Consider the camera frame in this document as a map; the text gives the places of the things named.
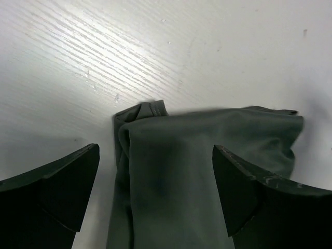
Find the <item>dark grey t-shirt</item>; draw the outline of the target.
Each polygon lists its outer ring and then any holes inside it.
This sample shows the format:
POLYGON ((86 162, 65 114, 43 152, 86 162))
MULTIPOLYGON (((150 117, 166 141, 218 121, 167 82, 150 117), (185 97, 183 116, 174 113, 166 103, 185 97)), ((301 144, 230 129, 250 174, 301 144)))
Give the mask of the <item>dark grey t-shirt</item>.
POLYGON ((290 177, 303 128, 260 106, 170 116, 143 102, 113 117, 117 174, 107 248, 233 248, 212 166, 215 145, 290 177))

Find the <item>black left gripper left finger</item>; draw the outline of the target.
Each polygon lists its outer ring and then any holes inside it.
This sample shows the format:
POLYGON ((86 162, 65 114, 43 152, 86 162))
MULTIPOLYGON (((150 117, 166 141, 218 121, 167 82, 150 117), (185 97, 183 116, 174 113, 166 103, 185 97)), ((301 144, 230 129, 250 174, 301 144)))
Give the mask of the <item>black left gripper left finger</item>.
POLYGON ((1 181, 1 248, 72 248, 100 161, 98 144, 1 181))

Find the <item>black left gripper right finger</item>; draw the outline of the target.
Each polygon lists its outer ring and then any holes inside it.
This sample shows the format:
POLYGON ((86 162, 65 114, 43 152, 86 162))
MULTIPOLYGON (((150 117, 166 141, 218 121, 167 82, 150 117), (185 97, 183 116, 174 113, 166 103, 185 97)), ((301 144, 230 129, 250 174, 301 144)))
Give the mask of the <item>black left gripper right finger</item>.
POLYGON ((331 191, 251 164, 222 146, 213 170, 235 248, 331 248, 331 191))

